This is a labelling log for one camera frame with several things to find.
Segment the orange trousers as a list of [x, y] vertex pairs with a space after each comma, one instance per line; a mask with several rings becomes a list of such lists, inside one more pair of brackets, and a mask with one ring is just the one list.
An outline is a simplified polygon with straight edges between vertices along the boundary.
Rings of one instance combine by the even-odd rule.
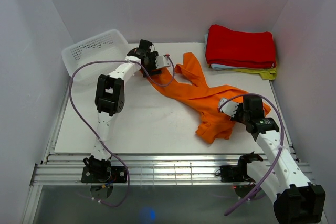
[[213, 144], [217, 138], [229, 139], [235, 122], [218, 111], [219, 102], [222, 98], [230, 99], [248, 92], [229, 85], [209, 87], [200, 62], [191, 52], [183, 55], [183, 63], [177, 64], [174, 70], [191, 83], [172, 80], [172, 75], [164, 68], [161, 74], [152, 77], [153, 87], [162, 95], [184, 103], [200, 114], [201, 123], [196, 134], [205, 143]]

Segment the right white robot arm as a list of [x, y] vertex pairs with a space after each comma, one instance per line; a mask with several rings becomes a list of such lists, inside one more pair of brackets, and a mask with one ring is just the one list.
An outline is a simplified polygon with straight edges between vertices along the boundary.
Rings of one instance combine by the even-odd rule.
[[270, 162], [267, 167], [260, 156], [243, 155], [238, 177], [256, 182], [256, 188], [271, 200], [279, 223], [319, 223], [326, 192], [304, 174], [285, 148], [283, 125], [265, 117], [262, 98], [248, 94], [241, 103], [230, 101], [221, 111], [246, 127]]

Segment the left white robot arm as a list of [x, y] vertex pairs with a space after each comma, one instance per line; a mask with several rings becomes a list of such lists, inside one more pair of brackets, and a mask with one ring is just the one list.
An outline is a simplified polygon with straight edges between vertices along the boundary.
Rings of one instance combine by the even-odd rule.
[[125, 63], [98, 78], [94, 100], [98, 111], [98, 137], [90, 157], [83, 161], [90, 174], [100, 182], [111, 177], [111, 154], [105, 144], [111, 139], [114, 120], [124, 107], [126, 82], [142, 67], [148, 74], [161, 72], [156, 64], [159, 53], [153, 51], [152, 47], [152, 42], [140, 40], [138, 47], [127, 53]]

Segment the yellow-green folded trousers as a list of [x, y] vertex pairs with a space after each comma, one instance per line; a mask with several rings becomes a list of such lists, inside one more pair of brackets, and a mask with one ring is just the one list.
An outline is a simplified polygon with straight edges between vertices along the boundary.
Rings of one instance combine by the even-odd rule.
[[248, 68], [233, 68], [231, 71], [242, 72], [247, 74], [258, 74], [263, 80], [275, 80], [277, 77], [276, 68], [268, 69], [248, 69]]

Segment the white plastic basket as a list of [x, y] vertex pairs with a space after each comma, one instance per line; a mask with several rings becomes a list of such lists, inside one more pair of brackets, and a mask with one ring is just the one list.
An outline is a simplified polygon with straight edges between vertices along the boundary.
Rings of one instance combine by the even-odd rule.
[[[79, 67], [90, 62], [124, 60], [130, 49], [124, 36], [112, 29], [65, 48], [61, 55], [69, 75], [73, 76]], [[77, 72], [73, 82], [90, 85], [97, 82], [101, 74], [112, 72], [118, 65], [99, 63], [86, 66]]]

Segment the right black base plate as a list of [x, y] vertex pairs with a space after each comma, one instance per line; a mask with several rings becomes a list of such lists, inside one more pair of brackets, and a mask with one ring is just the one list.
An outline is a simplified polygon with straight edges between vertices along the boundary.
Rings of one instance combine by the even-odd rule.
[[220, 166], [220, 177], [221, 182], [247, 182], [251, 180], [246, 171], [238, 165]]

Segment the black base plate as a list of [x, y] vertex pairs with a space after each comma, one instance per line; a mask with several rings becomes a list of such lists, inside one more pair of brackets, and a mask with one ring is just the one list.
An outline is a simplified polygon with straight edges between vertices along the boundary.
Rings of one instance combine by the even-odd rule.
[[81, 176], [82, 183], [126, 183], [127, 171], [121, 166], [111, 166], [106, 171], [97, 172], [84, 167]]
[[220, 166], [220, 177], [221, 182], [247, 182], [251, 180], [246, 171], [238, 165]]

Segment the aluminium rail frame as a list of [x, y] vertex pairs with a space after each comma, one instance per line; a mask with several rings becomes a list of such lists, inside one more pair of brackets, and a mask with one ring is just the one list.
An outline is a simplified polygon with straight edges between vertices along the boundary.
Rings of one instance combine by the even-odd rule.
[[[33, 172], [23, 223], [33, 223], [43, 186], [79, 186], [83, 159], [93, 149], [94, 134], [85, 122], [97, 125], [94, 85], [73, 89], [73, 103], [64, 95], [43, 159]], [[232, 164], [262, 149], [241, 124], [228, 140], [206, 144], [196, 135], [199, 115], [186, 105], [161, 95], [143, 78], [126, 85], [126, 101], [113, 126], [112, 151], [130, 170], [130, 184], [217, 184], [215, 167]]]

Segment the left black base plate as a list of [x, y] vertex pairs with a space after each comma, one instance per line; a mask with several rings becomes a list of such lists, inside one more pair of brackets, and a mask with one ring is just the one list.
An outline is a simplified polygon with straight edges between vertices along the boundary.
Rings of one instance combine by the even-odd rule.
[[82, 183], [126, 183], [127, 171], [121, 166], [111, 166], [106, 171], [97, 172], [84, 167], [81, 176]]

